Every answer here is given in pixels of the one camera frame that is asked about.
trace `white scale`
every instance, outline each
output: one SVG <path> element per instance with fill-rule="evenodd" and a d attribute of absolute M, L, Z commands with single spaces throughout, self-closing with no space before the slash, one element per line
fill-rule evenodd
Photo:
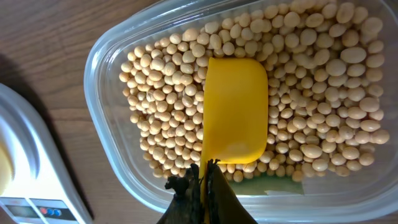
<path fill-rule="evenodd" d="M 0 206 L 15 222 L 92 223 L 44 121 L 23 97 L 2 84 L 0 144 L 14 168 L 13 179 L 0 193 Z"/>

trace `wood grain surface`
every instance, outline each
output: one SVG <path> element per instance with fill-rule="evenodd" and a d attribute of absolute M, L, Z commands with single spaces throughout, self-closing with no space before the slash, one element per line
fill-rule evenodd
<path fill-rule="evenodd" d="M 156 0 L 0 1 L 0 82 L 46 121 L 95 223 L 156 223 L 119 183 L 88 112 L 83 72 L 108 29 Z M 363 223 L 397 223 L 398 213 Z M 0 223 L 13 223 L 0 211 Z"/>

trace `plastic container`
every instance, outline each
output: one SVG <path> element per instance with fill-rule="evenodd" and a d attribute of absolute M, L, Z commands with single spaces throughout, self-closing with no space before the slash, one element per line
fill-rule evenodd
<path fill-rule="evenodd" d="M 237 16 L 289 1 L 162 1 L 133 15 L 107 31 L 94 45 L 85 68 L 87 104 L 111 166 L 123 186 L 144 205 L 164 212 L 173 192 L 164 189 L 165 179 L 152 175 L 139 148 L 139 130 L 129 122 L 129 105 L 122 95 L 120 64 L 134 46 L 154 42 L 174 32 L 207 21 Z M 379 16 L 385 43 L 385 118 L 382 127 L 391 140 L 376 149 L 376 161 L 350 177 L 326 175 L 305 179 L 305 196 L 279 192 L 270 196 L 238 195 L 243 206 L 259 222 L 355 222 L 398 210 L 398 3 L 393 0 L 355 1 Z"/>

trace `scale button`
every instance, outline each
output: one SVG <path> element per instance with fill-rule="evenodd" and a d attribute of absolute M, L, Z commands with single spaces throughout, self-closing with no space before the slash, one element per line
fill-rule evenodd
<path fill-rule="evenodd" d="M 54 215 L 56 215 L 56 216 L 59 217 L 59 216 L 61 216 L 61 214 L 62 214 L 62 213 L 61 213 L 61 211 L 60 211 L 59 209 L 55 209 L 55 210 L 54 210 Z"/>
<path fill-rule="evenodd" d="M 48 215 L 54 215 L 54 210 L 52 210 L 51 208 L 47 209 L 47 214 Z"/>
<path fill-rule="evenodd" d="M 46 208 L 43 208 L 43 207 L 40 207 L 40 212 L 41 212 L 43 215 L 45 215 L 45 214 L 47 214 L 47 209 L 46 209 Z"/>

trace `yellow measuring cup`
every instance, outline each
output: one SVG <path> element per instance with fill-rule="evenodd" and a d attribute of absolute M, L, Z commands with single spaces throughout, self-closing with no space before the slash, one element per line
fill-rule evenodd
<path fill-rule="evenodd" d="M 199 176 L 205 176 L 210 159 L 245 164 L 260 158 L 267 146 L 267 124 L 268 79 L 264 67 L 249 58 L 211 58 L 205 84 Z M 204 205 L 205 198 L 202 184 Z"/>

